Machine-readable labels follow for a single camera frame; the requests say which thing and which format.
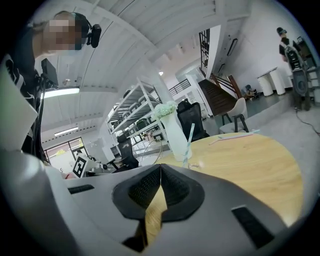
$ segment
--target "white flowers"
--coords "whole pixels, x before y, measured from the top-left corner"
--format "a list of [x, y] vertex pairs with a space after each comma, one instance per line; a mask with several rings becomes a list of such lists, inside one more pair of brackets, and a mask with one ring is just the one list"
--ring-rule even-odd
[[168, 101], [166, 104], [158, 104], [155, 106], [151, 117], [153, 119], [161, 119], [172, 114], [177, 108], [178, 105], [175, 101]]

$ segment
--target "cable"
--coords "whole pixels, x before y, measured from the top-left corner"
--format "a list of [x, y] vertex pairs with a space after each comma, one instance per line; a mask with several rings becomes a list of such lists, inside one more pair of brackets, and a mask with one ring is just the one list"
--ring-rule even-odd
[[[40, 149], [40, 159], [44, 161], [43, 154], [41, 152], [41, 120], [42, 120], [42, 113], [44, 110], [44, 97], [46, 93], [46, 86], [45, 86], [45, 81], [41, 79], [39, 81], [39, 90], [35, 89], [35, 92], [33, 95], [38, 95], [40, 91], [40, 95], [42, 95], [42, 98], [40, 97], [40, 103], [39, 103], [39, 108], [38, 108], [38, 117], [33, 123], [33, 136], [32, 136], [32, 142], [31, 142], [31, 154], [37, 157], [37, 148]], [[37, 109], [37, 101], [36, 99], [34, 100], [34, 109]]]
[[304, 122], [304, 121], [301, 120], [301, 118], [298, 116], [298, 111], [295, 111], [295, 115], [296, 115], [296, 118], [298, 118], [301, 123], [304, 123], [304, 124], [306, 124], [308, 126], [311, 126], [313, 131], [316, 133], [316, 135], [318, 135], [320, 137], [320, 132], [318, 132], [311, 123]]
[[[145, 155], [145, 152], [146, 152], [147, 148], [148, 148], [149, 145], [150, 145], [152, 142], [154, 142], [154, 141], [155, 141], [154, 139], [151, 140], [150, 143], [148, 144], [148, 146], [146, 146], [145, 150], [143, 151], [143, 154], [142, 154], [142, 157], [141, 157], [141, 163], [142, 163], [142, 161], [143, 161], [143, 159], [144, 159], [144, 155]], [[158, 155], [158, 157], [156, 158], [156, 160], [152, 163], [152, 165], [154, 165], [155, 162], [158, 161], [158, 158], [160, 157], [160, 154], [161, 154], [161, 152], [162, 152], [162, 141], [160, 140], [160, 142], [161, 142], [161, 148], [160, 148], [160, 151], [159, 151], [159, 155]]]

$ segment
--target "black office chair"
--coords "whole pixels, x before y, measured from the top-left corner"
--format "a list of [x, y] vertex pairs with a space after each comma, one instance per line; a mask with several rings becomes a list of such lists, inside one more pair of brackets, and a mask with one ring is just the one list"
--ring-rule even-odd
[[178, 104], [178, 109], [176, 110], [176, 112], [181, 113], [189, 108], [191, 108], [191, 103], [187, 98], [185, 98]]
[[178, 112], [178, 119], [187, 140], [189, 139], [192, 123], [194, 123], [192, 142], [210, 137], [202, 124], [201, 107], [198, 102], [190, 104], [189, 108]]
[[117, 141], [119, 143], [118, 147], [121, 153], [121, 161], [124, 166], [120, 167], [118, 170], [113, 171], [112, 173], [119, 173], [137, 168], [139, 166], [139, 161], [134, 158], [131, 139], [127, 138], [126, 135], [123, 134], [117, 138]]

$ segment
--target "cap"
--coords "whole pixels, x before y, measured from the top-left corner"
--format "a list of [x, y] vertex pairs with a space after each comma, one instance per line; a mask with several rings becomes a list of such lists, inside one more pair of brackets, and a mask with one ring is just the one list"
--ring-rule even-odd
[[281, 34], [287, 33], [287, 31], [284, 30], [282, 27], [278, 27], [278, 28], [276, 29], [276, 31], [277, 31], [277, 33], [279, 34], [279, 36], [280, 36]]

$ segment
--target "ceiling light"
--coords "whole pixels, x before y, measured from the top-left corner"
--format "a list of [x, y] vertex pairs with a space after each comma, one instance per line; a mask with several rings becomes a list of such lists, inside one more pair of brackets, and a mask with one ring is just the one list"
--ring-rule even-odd
[[68, 87], [68, 88], [63, 88], [58, 90], [50, 90], [45, 92], [44, 98], [46, 99], [50, 97], [67, 95], [67, 94], [77, 94], [79, 93], [79, 91], [80, 91], [79, 87]]
[[232, 44], [231, 44], [231, 46], [230, 46], [230, 48], [229, 48], [228, 53], [226, 54], [227, 56], [230, 56], [230, 55], [232, 54], [232, 52], [234, 51], [234, 49], [235, 49], [235, 47], [236, 47], [237, 42], [238, 42], [238, 39], [237, 39], [237, 38], [235, 38], [235, 39], [232, 40]]
[[74, 130], [78, 130], [78, 127], [74, 127], [74, 128], [71, 128], [71, 129], [68, 129], [68, 130], [63, 130], [63, 131], [60, 131], [60, 132], [57, 132], [54, 134], [54, 136], [59, 136], [61, 134], [65, 134], [65, 133], [68, 133], [68, 132], [72, 132]]

